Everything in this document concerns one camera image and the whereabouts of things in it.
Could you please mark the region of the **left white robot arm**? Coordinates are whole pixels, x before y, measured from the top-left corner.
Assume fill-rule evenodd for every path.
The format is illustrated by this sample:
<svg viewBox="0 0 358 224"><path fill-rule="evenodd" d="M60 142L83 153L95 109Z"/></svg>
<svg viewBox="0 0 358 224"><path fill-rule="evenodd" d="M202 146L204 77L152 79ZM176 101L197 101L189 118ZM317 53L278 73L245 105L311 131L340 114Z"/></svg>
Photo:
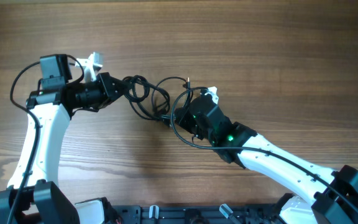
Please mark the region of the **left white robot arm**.
<svg viewBox="0 0 358 224"><path fill-rule="evenodd" d="M67 127L77 111L98 112L116 101L127 84L101 73L101 54L75 59L81 76L74 80L71 55L40 57L42 78L20 109L28 116L19 163L0 191L0 223L122 223L105 197L72 204L58 187L58 166Z"/></svg>

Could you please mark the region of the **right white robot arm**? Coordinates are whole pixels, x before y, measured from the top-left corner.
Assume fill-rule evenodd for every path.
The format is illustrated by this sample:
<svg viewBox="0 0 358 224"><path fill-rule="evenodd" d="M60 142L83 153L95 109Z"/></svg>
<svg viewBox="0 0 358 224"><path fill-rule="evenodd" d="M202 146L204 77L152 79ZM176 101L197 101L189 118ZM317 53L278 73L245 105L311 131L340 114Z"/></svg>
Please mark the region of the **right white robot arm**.
<svg viewBox="0 0 358 224"><path fill-rule="evenodd" d="M280 208L286 223L358 223L358 170L340 170L301 159L268 141L257 131L232 123L218 99L203 94L172 108L172 127L181 127L227 163L273 179L294 194Z"/></svg>

